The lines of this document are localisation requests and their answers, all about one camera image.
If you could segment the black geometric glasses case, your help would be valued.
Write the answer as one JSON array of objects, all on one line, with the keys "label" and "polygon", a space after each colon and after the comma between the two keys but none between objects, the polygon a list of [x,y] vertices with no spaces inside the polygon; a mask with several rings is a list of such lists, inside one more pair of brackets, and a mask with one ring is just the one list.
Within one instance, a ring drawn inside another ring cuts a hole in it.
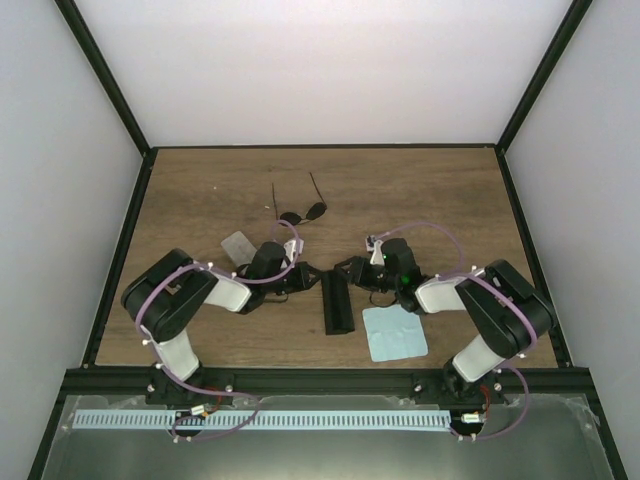
[{"label": "black geometric glasses case", "polygon": [[325,334],[344,335],[355,330],[349,287],[344,277],[335,270],[321,276]]}]

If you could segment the grey glasses case green lining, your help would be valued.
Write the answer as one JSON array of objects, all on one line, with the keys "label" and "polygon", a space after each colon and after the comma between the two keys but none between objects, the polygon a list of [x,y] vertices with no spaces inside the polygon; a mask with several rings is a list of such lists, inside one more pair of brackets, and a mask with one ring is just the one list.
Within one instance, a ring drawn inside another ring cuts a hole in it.
[{"label": "grey glasses case green lining", "polygon": [[226,255],[236,267],[250,264],[257,252],[256,247],[241,231],[236,231],[220,242]]}]

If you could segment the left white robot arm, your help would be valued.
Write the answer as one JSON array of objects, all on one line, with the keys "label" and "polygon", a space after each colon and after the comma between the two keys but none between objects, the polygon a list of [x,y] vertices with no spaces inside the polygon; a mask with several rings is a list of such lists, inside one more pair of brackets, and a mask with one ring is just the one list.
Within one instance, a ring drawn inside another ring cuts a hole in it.
[{"label": "left white robot arm", "polygon": [[187,325],[204,305],[246,315],[273,294],[289,296],[311,289],[322,272],[298,261],[302,241],[268,241],[251,260],[232,273],[195,261],[175,248],[128,285],[121,305],[160,363],[172,377],[170,393],[181,403],[196,402],[204,379],[201,362],[191,346]]}]

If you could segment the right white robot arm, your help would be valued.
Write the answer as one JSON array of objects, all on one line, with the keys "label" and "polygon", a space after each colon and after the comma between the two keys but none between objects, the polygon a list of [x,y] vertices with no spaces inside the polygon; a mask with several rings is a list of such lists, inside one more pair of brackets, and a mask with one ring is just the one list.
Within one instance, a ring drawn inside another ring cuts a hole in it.
[{"label": "right white robot arm", "polygon": [[373,247],[369,259],[353,256],[333,272],[370,293],[391,292],[395,304],[410,314],[469,315],[477,335],[443,367],[445,393],[458,403],[471,400],[490,372],[534,349],[557,324],[552,303],[504,259],[468,272],[429,276],[406,240],[393,238]]}]

